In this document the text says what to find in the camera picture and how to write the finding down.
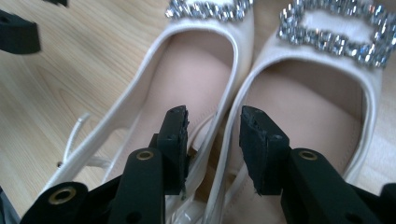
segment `wooden surface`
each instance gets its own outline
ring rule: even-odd
[[[278,24],[288,0],[256,1],[255,55]],[[389,9],[396,4],[382,1]],[[120,96],[150,44],[168,21],[165,0],[0,0],[0,9],[39,25],[42,51],[0,51],[0,186],[22,215],[63,157],[74,123],[92,114],[80,142]],[[396,182],[396,57],[384,72],[378,123],[359,186],[378,193]],[[122,133],[115,136],[120,139]],[[78,180],[92,188],[100,172]]]

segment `light wood grain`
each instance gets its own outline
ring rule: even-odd
[[[289,1],[256,1],[255,55],[278,24]],[[395,10],[396,4],[382,1]],[[39,25],[42,52],[29,56],[0,51],[0,185],[20,215],[54,173],[77,118],[92,114],[81,141],[133,79],[150,44],[168,21],[164,0],[72,0],[56,7],[40,0],[0,0],[0,9]],[[374,141],[359,185],[378,193],[396,182],[396,59],[384,72]],[[123,137],[104,146],[112,153]],[[90,188],[101,172],[78,177]]]

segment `black plastic part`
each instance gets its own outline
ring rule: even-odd
[[[107,223],[164,223],[163,159],[159,150],[143,148],[128,157]]]
[[[289,138],[260,109],[242,107],[239,146],[259,195],[281,193],[280,172],[290,153]]]
[[[88,223],[84,218],[84,203],[88,196],[85,185],[65,182],[46,190],[24,215],[21,224],[79,224]]]
[[[396,183],[387,184],[382,188],[379,201],[384,208],[383,222],[396,223]]]
[[[102,186],[93,189],[89,193],[87,201],[88,220],[91,224],[107,224],[114,197],[116,197],[117,189],[120,184],[118,177],[106,182]]]
[[[52,3],[54,5],[60,5],[61,4],[61,5],[65,6],[65,7],[68,6],[67,0],[44,0],[44,2],[49,2],[49,3]]]
[[[351,186],[381,222],[396,223],[396,183],[385,185],[380,196]]]
[[[37,24],[0,10],[0,49],[13,54],[39,52]]]
[[[380,223],[320,153],[306,148],[292,150],[288,172],[293,186],[285,186],[285,191],[296,188],[300,192],[309,212],[306,223]],[[298,222],[288,219],[288,223]]]
[[[160,132],[153,136],[157,137],[156,148],[163,154],[163,188],[166,195],[178,195],[185,186],[186,167],[189,166],[186,155],[188,115],[184,105],[170,109]]]

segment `white ballet flat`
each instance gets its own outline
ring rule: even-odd
[[[73,180],[87,163],[106,168],[104,181],[120,175],[128,155],[147,147],[160,130],[166,111],[186,105],[188,147],[194,141],[198,148],[184,196],[193,195],[204,178],[220,122],[251,67],[252,4],[252,0],[172,0],[165,12],[171,22],[149,48],[134,80],[44,189]],[[128,134],[115,158],[92,162],[117,129]],[[168,197],[166,214],[171,216],[181,201],[181,195]]]
[[[354,183],[374,132],[395,15],[355,0],[296,0],[281,12],[233,102],[205,223],[285,222],[279,197],[260,197],[248,177],[238,146],[242,105],[265,111],[292,148],[320,152]]]

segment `square rhinestone buckle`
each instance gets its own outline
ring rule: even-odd
[[[218,5],[212,2],[187,4],[184,0],[171,0],[165,17],[172,20],[182,18],[217,19],[218,21],[242,21],[252,9],[254,0],[234,0],[233,4]]]
[[[342,34],[303,27],[300,23],[304,13],[315,9],[366,20],[375,29],[372,42],[358,43]],[[396,48],[396,14],[381,5],[358,0],[294,0],[280,12],[277,37],[292,45],[309,45],[335,56],[346,56],[367,67],[385,68]]]

